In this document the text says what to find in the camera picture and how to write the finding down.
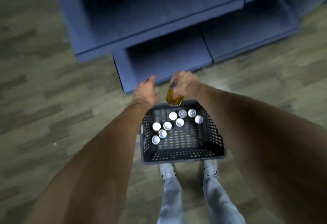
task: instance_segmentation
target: leg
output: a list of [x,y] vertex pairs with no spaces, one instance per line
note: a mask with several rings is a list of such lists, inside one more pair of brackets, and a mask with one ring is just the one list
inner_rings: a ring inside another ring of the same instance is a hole
[[217,161],[204,161],[203,192],[209,206],[211,224],[245,224],[243,216],[232,204],[218,182]]
[[161,213],[157,224],[186,224],[182,207],[182,188],[172,164],[160,164],[160,172],[165,181]]

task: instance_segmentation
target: sneaker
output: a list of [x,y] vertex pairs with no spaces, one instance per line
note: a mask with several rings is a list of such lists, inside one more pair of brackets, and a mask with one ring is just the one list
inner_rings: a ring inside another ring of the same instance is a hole
[[176,177],[175,170],[172,164],[159,164],[159,170],[164,181],[171,177]]
[[218,179],[218,163],[217,160],[204,160],[203,161],[203,176],[214,177]]

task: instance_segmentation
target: black plastic basket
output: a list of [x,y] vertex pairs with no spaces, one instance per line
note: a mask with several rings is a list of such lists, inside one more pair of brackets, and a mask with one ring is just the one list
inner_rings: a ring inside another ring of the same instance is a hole
[[[203,116],[203,123],[197,124],[194,118],[187,116],[182,127],[176,126],[175,122],[169,119],[169,114],[172,111],[178,113],[181,109],[195,109],[197,115]],[[167,131],[166,138],[154,145],[151,139],[152,136],[158,135],[158,132],[152,129],[152,125],[159,122],[162,127],[166,121],[172,123],[172,128]],[[223,138],[214,122],[206,110],[194,100],[184,101],[177,107],[167,103],[157,104],[149,110],[141,124],[140,147],[143,164],[222,159],[227,155]]]

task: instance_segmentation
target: light blue jeans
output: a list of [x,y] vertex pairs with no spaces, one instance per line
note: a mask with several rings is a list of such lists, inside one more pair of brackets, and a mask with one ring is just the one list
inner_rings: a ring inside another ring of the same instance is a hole
[[[245,224],[243,216],[232,204],[216,178],[204,178],[203,193],[208,203],[211,224]],[[157,224],[187,224],[182,207],[182,188],[176,177],[171,177],[165,182]]]

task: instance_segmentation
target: left hand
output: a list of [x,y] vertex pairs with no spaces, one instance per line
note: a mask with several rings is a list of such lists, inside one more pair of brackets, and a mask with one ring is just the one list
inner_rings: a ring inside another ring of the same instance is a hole
[[154,92],[154,80],[156,76],[151,76],[140,83],[134,90],[132,101],[145,101],[149,103],[150,109],[159,101],[159,96]]

